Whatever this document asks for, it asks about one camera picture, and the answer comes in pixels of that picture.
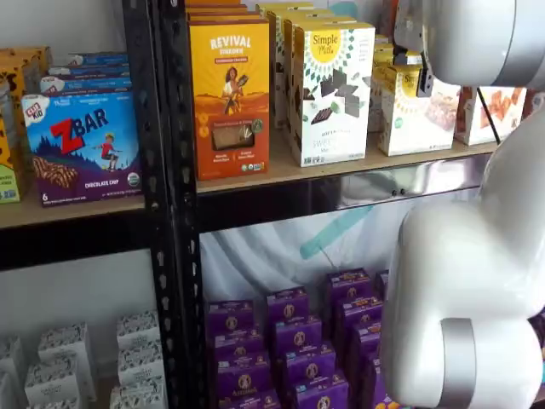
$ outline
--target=purple snack box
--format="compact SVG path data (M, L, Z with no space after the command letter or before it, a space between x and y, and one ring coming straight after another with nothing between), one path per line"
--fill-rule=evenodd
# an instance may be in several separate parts
M292 393L295 409L348 409L348 382L342 371L299 383Z
M382 316L382 301L377 297L340 300L336 311L337 326L334 344L337 359L342 364L350 341L350 329L361 322L379 320Z
M315 315L294 317L279 321L274 327L273 351L275 357L300 349L305 345L322 343L322 321Z
M258 352L218 362L215 392L220 404L271 388L271 362L267 352Z
M254 302L251 300L211 302L208 310L210 338L225 332L254 326Z
M220 409L280 409L280 407L280 400L274 389L220 405Z

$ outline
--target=snack box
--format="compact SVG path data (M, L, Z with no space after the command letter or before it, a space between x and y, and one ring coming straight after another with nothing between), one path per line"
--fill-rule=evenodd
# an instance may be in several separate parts
M157 311L125 315L117 323L120 349L139 347L152 341L161 341Z
M220 405L268 391L271 388L270 371L267 352L219 361L215 387Z
M365 156L374 42L366 23L295 28L290 145L300 166Z
M40 92L54 94L75 89L128 88L132 85L128 72L121 74L57 75L43 77Z
M270 70L274 72L271 84L273 84L274 92L271 93L271 116L272 123L275 128L282 129L286 121L286 87L284 84L284 27L282 23L283 17L287 14L301 14L304 16L332 16L333 12L327 9L299 9L297 12L290 9L269 9L267 18L269 20L269 56Z
M0 79L0 204L19 202L27 177L22 141L15 128L9 83Z
M190 21L200 180L268 170L266 20Z
M82 399L77 377L77 358L66 355L33 365L26 376L25 391L29 405Z
M152 377L125 386L116 386L110 395L110 409L167 409L167 393L162 377Z
M257 326L216 335L214 338L214 357L220 360L226 357L240 356L259 352L264 349L263 335Z
M280 400L274 389L248 396L234 402L224 402L220 409L280 409Z
M93 362L89 330L87 324L75 324L46 331L40 337L37 347L40 360L50 360L60 356L76 356L77 377L82 391L91 400L96 400L96 375Z
M480 87L501 140L517 129L525 106L525 88ZM457 140L466 145L494 142L496 138L476 87L463 87L456 119Z
M293 390L294 409L348 409L348 382L342 371L298 383Z
M160 341L150 341L134 348L119 349L118 376L121 386L150 377L164 377L163 350Z
M422 65L379 68L384 130L379 148L387 155L450 149L460 87L433 79L431 96L418 96Z
M272 350L275 357L282 357L305 345L321 343L322 321L314 315L277 321L274 326Z
M49 75L91 75L91 74L121 74L129 72L129 64L111 64L101 66L52 66Z
M129 89L27 95L22 105L43 206L141 192L139 142Z
M208 306L208 335L213 339L229 331L254 326L254 302L251 300L210 302Z
M18 337L0 337L0 371L9 375L11 388L20 407L28 405L25 379L28 366Z
M127 64L129 63L129 56L127 53L115 52L67 54L55 57L54 63L57 66L107 66Z

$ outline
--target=product packaging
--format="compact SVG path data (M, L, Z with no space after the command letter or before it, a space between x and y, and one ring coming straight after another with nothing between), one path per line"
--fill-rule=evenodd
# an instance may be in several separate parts
M141 191L138 134L129 89L27 95L22 105L44 206Z
M294 387L296 409L348 409L348 382L342 371Z
M267 171L267 22L190 21L189 32L198 178Z
M159 341L119 349L118 376L121 386L151 377L164 377L163 350Z
M254 326L254 302L251 300L210 302L208 307L208 336Z
M267 352L219 361L215 385L220 405L268 391L271 388L270 371Z
M110 409L167 409L164 380L153 377L125 386L116 386L110 395Z
M274 389L267 392L261 392L236 400L234 402L224 402L220 405L220 409L280 409L280 400Z
M139 347L152 341L161 341L157 311L125 315L117 324L120 349Z
M501 140L520 124L525 88L480 87ZM466 145L496 141L476 87L463 87L456 121L456 139Z
M418 96L422 65L380 69L385 126L379 148L387 156L450 149L460 87L433 78L431 96Z
M25 379L28 366L18 337L0 337L0 371L9 375L11 388L20 407L28 405Z
M300 166L365 156L374 42L366 23L295 28L290 145Z
M91 400L96 400L96 375L87 324L81 323L46 331L37 347L40 360L51 360L61 356L75 356L77 376L82 391Z
M30 405L82 399L77 377L77 358L66 355L44 360L28 370L25 391Z
M75 89L128 88L132 85L128 72L121 74L57 75L43 77L40 92L53 94Z

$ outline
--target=purple box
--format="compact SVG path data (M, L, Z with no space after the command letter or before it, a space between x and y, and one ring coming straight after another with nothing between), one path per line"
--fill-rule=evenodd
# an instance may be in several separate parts
M280 400L274 389L220 405L220 409L280 409L280 407Z
M208 336L254 326L254 302L251 300L211 302L208 308Z
M336 311L337 325L334 344L337 359L343 363L350 341L350 329L361 322L379 320L382 315L382 301L377 297L341 300L337 303Z
M262 351L264 348L263 335L257 326L216 335L214 338L216 360L251 354Z
M292 393L296 409L348 409L348 382L342 371L299 383Z
M322 321L315 315L294 317L279 321L274 327L273 351L275 357L283 357L287 352L305 345L322 343Z
M271 362L267 352L220 360L215 391L220 404L271 388Z

